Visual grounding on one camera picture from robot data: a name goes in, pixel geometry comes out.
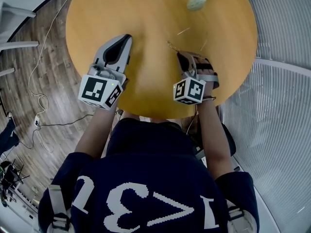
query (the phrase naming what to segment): hand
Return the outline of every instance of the hand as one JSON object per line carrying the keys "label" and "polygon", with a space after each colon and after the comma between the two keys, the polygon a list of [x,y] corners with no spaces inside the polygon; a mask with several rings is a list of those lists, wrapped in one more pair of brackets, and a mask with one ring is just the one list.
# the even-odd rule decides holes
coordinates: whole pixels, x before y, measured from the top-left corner
{"label": "hand", "polygon": [[[199,59],[195,58],[195,62],[202,63],[202,64],[204,63],[209,64],[209,62],[206,59],[202,59],[202,58],[199,58]],[[204,69],[204,70],[198,69],[198,74],[214,75],[214,71],[208,70],[208,69]],[[203,97],[212,96],[213,87],[214,87],[214,81],[206,82]]]}

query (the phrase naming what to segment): wristband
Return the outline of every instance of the wristband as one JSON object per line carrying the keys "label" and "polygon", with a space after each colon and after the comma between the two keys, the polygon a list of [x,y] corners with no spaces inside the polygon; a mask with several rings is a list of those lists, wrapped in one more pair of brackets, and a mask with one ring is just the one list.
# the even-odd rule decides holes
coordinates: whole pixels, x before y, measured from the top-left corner
{"label": "wristband", "polygon": [[206,100],[215,100],[216,97],[212,97],[212,96],[206,96],[206,97],[203,97],[202,101],[206,101]]}

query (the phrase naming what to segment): black cable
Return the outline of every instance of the black cable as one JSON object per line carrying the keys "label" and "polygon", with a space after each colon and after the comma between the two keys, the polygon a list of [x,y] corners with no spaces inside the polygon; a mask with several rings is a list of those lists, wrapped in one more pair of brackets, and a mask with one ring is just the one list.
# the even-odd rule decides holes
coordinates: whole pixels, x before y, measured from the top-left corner
{"label": "black cable", "polygon": [[118,122],[120,122],[121,117],[122,117],[122,115],[120,115]]}
{"label": "black cable", "polygon": [[5,160],[8,158],[9,154],[12,152],[12,150],[13,150],[14,148],[15,148],[15,146],[13,146],[13,147],[11,148],[10,152],[5,156],[5,159],[4,159],[3,161],[5,161]]}
{"label": "black cable", "polygon": [[24,145],[26,148],[28,148],[29,150],[31,150],[31,149],[34,147],[34,145],[35,145],[34,134],[35,134],[36,131],[39,131],[40,129],[41,129],[41,128],[36,129],[36,130],[33,131],[33,137],[32,137],[33,146],[32,146],[32,147],[26,146],[26,145],[25,145],[23,142],[21,142],[21,141],[19,141],[19,143],[21,143],[21,144]]}
{"label": "black cable", "polygon": [[112,126],[111,126],[110,132],[109,132],[109,139],[111,139],[111,135],[112,135]]}
{"label": "black cable", "polygon": [[35,135],[35,132],[36,131],[39,131],[39,130],[41,130],[41,127],[49,127],[49,126],[66,126],[66,125],[71,125],[71,124],[74,124],[75,122],[77,122],[77,121],[80,121],[80,120],[82,120],[82,119],[84,119],[84,118],[86,118],[86,117],[88,117],[88,116],[92,116],[91,114],[87,114],[87,115],[85,115],[84,117],[82,117],[82,118],[79,118],[79,119],[77,119],[77,120],[75,120],[74,122],[71,122],[71,123],[65,123],[65,124],[45,124],[45,125],[40,125],[40,124],[36,124],[37,125],[37,127],[38,127],[38,129],[36,129],[36,130],[34,130],[33,131],[33,136],[32,136],[32,146],[31,147],[28,147],[28,146],[26,146],[23,142],[19,142],[19,143],[21,143],[22,145],[24,145],[26,148],[28,148],[29,150],[31,150],[33,147],[34,147],[34,145],[35,145],[35,141],[34,141],[34,135]]}
{"label": "black cable", "polygon": [[75,120],[74,122],[65,123],[65,124],[44,124],[44,125],[37,124],[37,126],[39,126],[39,127],[49,127],[49,126],[66,126],[66,125],[71,125],[71,124],[74,124],[75,122],[80,121],[80,120],[82,120],[82,119],[84,119],[84,118],[86,118],[86,117],[88,117],[88,116],[93,116],[93,115],[91,115],[91,114],[87,114],[87,115],[85,115],[84,117],[82,117],[82,118],[79,118],[79,119]]}

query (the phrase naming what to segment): person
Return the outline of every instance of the person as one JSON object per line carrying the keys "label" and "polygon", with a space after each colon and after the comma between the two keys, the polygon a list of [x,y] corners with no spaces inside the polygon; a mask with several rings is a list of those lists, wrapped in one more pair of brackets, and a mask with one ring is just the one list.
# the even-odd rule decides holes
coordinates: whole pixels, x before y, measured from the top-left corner
{"label": "person", "polygon": [[[213,82],[207,82],[204,96],[212,89]],[[71,208],[76,233],[223,233],[239,232],[239,224],[241,232],[259,232],[253,180],[246,172],[234,172],[213,101],[197,108],[208,169],[177,124],[141,122],[129,112],[123,113],[101,158],[115,110],[96,110],[52,182],[60,186],[66,210]],[[38,209],[42,232],[55,222],[56,212],[46,190]]]}
{"label": "person", "polygon": [[0,133],[0,156],[10,150],[12,147],[16,147],[19,144],[19,137],[15,134],[16,128],[14,118],[11,112],[8,113],[9,122],[5,129]]}

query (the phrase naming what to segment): wire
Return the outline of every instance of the wire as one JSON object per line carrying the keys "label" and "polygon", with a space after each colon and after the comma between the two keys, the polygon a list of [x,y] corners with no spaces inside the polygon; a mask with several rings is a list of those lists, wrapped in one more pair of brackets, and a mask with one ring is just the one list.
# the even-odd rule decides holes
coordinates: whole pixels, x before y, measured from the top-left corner
{"label": "wire", "polygon": [[5,161],[5,160],[8,158],[9,154],[12,152],[12,150],[13,150],[14,148],[15,148],[15,146],[13,146],[13,147],[11,148],[10,152],[5,156],[5,158],[4,158],[3,161]]}
{"label": "wire", "polygon": [[[30,74],[30,76],[29,76],[29,79],[28,79],[28,90],[30,91],[30,93],[31,93],[33,96],[38,97],[38,104],[40,105],[40,107],[41,107],[41,109],[42,109],[40,112],[38,112],[38,113],[35,115],[35,117],[38,116],[40,113],[43,113],[43,112],[47,111],[47,109],[49,108],[49,100],[48,100],[48,97],[45,96],[44,94],[42,94],[42,93],[35,94],[35,93],[30,89],[30,79],[31,79],[31,77],[32,77],[32,75],[33,75],[33,73],[34,73],[34,71],[35,71],[35,70],[37,69],[37,67],[39,66],[39,62],[40,62],[40,59],[41,59],[41,56],[42,56],[42,53],[43,53],[43,49],[44,49],[45,43],[46,43],[46,41],[47,41],[48,35],[49,35],[50,31],[51,31],[51,28],[52,28],[52,26],[53,26],[53,23],[54,23],[54,21],[56,20],[58,14],[59,14],[60,11],[62,10],[62,8],[63,8],[63,7],[65,6],[65,4],[67,3],[67,1],[68,1],[68,0],[65,0],[65,2],[63,3],[63,5],[60,7],[60,9],[58,10],[58,12],[56,13],[56,16],[54,17],[54,19],[53,19],[53,21],[52,21],[52,23],[51,23],[51,26],[50,26],[50,28],[49,28],[49,30],[48,30],[46,36],[45,36],[45,39],[44,39],[44,42],[43,42],[43,45],[42,45],[42,49],[41,49],[41,52],[40,52],[39,57],[38,57],[37,64],[35,65],[33,71],[31,72],[31,74]],[[42,103],[40,102],[41,99],[43,99],[43,100],[45,101],[45,106],[44,106],[44,104],[42,104]],[[44,144],[43,144],[43,143],[44,143],[43,138],[42,138],[42,136],[39,134],[39,132],[38,132],[38,138],[39,138],[39,141],[40,141],[42,147],[43,147],[46,151],[50,152],[50,151],[44,146]]]}
{"label": "wire", "polygon": [[92,114],[87,114],[87,115],[85,115],[84,117],[75,120],[74,122],[65,123],[65,124],[43,124],[43,125],[40,125],[40,124],[37,123],[37,126],[38,126],[38,127],[66,126],[66,125],[74,124],[75,122],[80,121],[80,120],[82,120],[82,119],[84,119],[84,118],[86,118],[86,117],[89,117],[89,116],[93,116],[93,115],[92,115]]}
{"label": "wire", "polygon": [[111,139],[111,135],[112,135],[112,125],[111,125],[111,128],[110,128],[110,133],[109,133],[109,139]]}
{"label": "wire", "polygon": [[195,108],[196,108],[195,114],[194,114],[194,116],[193,116],[193,118],[192,118],[192,121],[191,121],[191,123],[190,123],[190,125],[189,125],[189,127],[188,127],[188,129],[187,129],[186,135],[188,135],[188,131],[189,131],[189,129],[190,129],[190,127],[191,127],[191,125],[192,125],[192,123],[193,123],[195,117],[196,117],[197,114],[198,114],[198,108],[197,108],[196,106],[195,106]]}
{"label": "wire", "polygon": [[21,142],[21,141],[20,141],[19,143],[21,143],[21,144],[24,145],[26,148],[28,148],[29,150],[31,150],[31,149],[34,147],[34,145],[35,145],[34,134],[35,134],[36,131],[39,131],[39,130],[40,130],[40,128],[33,131],[33,137],[32,137],[33,146],[32,146],[32,147],[26,146],[26,145],[25,145],[23,142]]}
{"label": "wire", "polygon": [[34,145],[35,145],[35,141],[34,141],[34,134],[35,134],[35,132],[36,131],[39,131],[39,130],[41,130],[41,127],[50,127],[50,126],[66,126],[66,125],[71,125],[71,124],[74,124],[75,122],[77,122],[77,121],[80,121],[80,120],[82,120],[82,119],[84,119],[84,118],[86,118],[86,117],[88,117],[88,116],[92,116],[91,114],[87,114],[87,115],[85,115],[84,117],[82,117],[82,118],[79,118],[79,119],[77,119],[77,120],[75,120],[74,122],[70,122],[70,123],[65,123],[65,124],[45,124],[45,125],[39,125],[38,123],[36,124],[36,126],[38,127],[38,129],[36,129],[36,130],[34,130],[33,131],[33,136],[32,136],[32,146],[31,147],[28,147],[28,146],[26,146],[23,142],[19,142],[19,143],[21,143],[22,145],[24,145],[26,148],[28,148],[29,150],[31,150],[33,147],[34,147]]}

